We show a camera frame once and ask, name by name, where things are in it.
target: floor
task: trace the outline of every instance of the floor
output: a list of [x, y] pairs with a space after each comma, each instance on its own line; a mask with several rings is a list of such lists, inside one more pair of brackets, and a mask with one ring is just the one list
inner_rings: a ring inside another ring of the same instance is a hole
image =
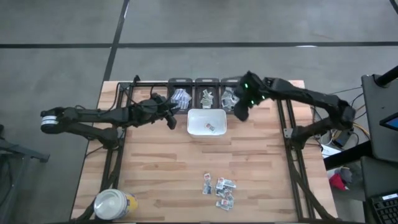
[[[95, 108], [103, 80], [132, 80], [134, 75], [143, 80], [223, 78], [250, 70], [305, 80], [307, 88], [325, 93], [357, 87], [362, 75], [397, 65], [398, 14], [391, 3], [394, 0], [0, 0], [4, 137], [51, 154], [47, 164], [31, 162], [13, 223], [66, 221], [76, 193], [87, 141], [40, 132], [40, 111]], [[117, 49], [118, 42], [267, 44]], [[351, 101], [360, 93], [339, 96]], [[359, 99], [355, 106], [362, 104]], [[358, 123], [367, 128], [365, 116]], [[340, 192], [335, 201], [340, 218], [363, 221], [359, 201]]]

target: keyboard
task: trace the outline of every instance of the keyboard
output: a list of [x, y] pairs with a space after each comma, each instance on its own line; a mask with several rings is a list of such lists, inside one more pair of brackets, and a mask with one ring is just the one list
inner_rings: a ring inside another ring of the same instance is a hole
[[373, 197], [371, 206], [379, 224], [398, 223], [398, 193]]

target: white container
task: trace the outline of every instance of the white container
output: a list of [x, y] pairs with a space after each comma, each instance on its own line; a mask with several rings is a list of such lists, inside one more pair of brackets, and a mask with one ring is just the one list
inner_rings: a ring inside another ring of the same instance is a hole
[[[206, 127], [212, 125], [211, 131]], [[188, 111], [187, 130], [192, 137], [215, 137], [226, 133], [226, 113], [222, 109], [190, 109]]]
[[116, 189], [104, 190], [94, 201], [94, 212], [103, 220], [122, 218], [138, 207], [135, 196]]

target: black tray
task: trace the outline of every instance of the black tray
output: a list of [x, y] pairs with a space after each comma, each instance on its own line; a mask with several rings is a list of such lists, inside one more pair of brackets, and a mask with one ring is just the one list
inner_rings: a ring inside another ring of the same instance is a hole
[[214, 96], [211, 109], [220, 108], [220, 81], [218, 78], [197, 78], [195, 80], [194, 108], [201, 109], [200, 100], [203, 97], [203, 90], [211, 92], [211, 95]]
[[227, 114], [234, 114], [233, 110], [230, 110], [228, 108], [224, 108], [222, 103], [221, 103], [221, 96], [223, 95], [224, 91], [225, 91], [225, 87], [231, 87], [234, 91], [236, 89], [236, 87], [238, 86], [239, 83], [239, 79], [241, 77], [234, 77], [234, 78], [223, 78], [221, 80], [221, 93], [220, 93], [220, 108], [225, 110], [225, 112]]
[[192, 108], [192, 101], [193, 99], [193, 80], [191, 78], [171, 78], [169, 79], [169, 89], [167, 91], [167, 94], [170, 94], [172, 96], [174, 94], [174, 91], [176, 89], [184, 89], [191, 97], [191, 101], [189, 101], [188, 108], [187, 109], [180, 109], [177, 114], [187, 114], [188, 110]]

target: butcher block tabletop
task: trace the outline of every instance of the butcher block tabletop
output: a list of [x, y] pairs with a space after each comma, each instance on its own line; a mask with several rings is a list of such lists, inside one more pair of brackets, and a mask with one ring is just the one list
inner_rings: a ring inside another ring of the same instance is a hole
[[[301, 80], [291, 82], [304, 87]], [[117, 83], [103, 83], [99, 108], [112, 105]], [[134, 87], [134, 101], [148, 99], [149, 92], [150, 87]], [[166, 96], [167, 89], [159, 86], [153, 92]], [[293, 107], [297, 125], [312, 122], [308, 105], [293, 101]], [[178, 114], [175, 118], [174, 130], [167, 127], [166, 120], [127, 129], [118, 189], [134, 194], [139, 205], [120, 221], [297, 221], [276, 102], [266, 100], [255, 106], [249, 110], [246, 122], [227, 115], [228, 130], [221, 138], [193, 138], [187, 132], [187, 115]], [[98, 141], [92, 141], [87, 152], [100, 146]], [[303, 157], [311, 191], [337, 217], [319, 147], [307, 144]], [[101, 149], [85, 159], [72, 218], [81, 215], [99, 192], [105, 158], [106, 150]], [[202, 194], [206, 173], [211, 174], [213, 186], [218, 177], [231, 179], [237, 185], [233, 209], [216, 207], [220, 198], [214, 193]], [[300, 198], [304, 217], [308, 217], [302, 192]]]

